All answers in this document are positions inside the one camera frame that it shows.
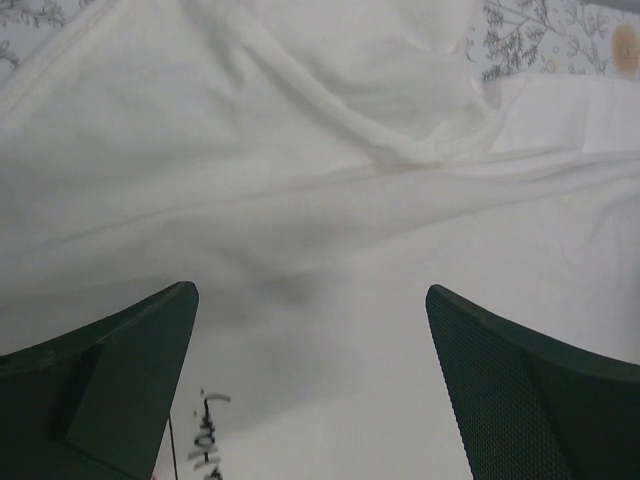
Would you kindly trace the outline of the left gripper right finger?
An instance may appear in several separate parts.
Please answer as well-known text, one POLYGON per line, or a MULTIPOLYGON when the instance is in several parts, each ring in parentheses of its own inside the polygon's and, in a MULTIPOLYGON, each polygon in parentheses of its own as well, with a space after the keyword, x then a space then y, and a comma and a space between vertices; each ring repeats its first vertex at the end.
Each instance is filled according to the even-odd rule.
POLYGON ((639 367, 433 285, 426 314, 475 479, 636 479, 639 367))

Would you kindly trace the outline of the white t shirt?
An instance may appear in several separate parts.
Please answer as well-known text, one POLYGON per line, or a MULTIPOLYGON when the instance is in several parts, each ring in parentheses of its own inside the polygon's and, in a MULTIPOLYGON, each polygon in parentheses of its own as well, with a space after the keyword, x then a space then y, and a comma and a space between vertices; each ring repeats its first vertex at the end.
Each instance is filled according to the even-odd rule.
POLYGON ((639 359, 639 88, 470 71, 470 1, 93 1, 1 83, 1 349, 179 281, 228 479, 466 479, 434 284, 639 359))

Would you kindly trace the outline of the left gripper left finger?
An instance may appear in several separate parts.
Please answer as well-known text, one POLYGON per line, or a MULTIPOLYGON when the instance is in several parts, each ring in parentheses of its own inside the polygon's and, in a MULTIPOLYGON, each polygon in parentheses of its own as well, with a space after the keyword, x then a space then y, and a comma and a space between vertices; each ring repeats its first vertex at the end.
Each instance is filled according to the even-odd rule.
POLYGON ((179 282, 2 356, 2 478, 151 478, 198 304, 179 282))

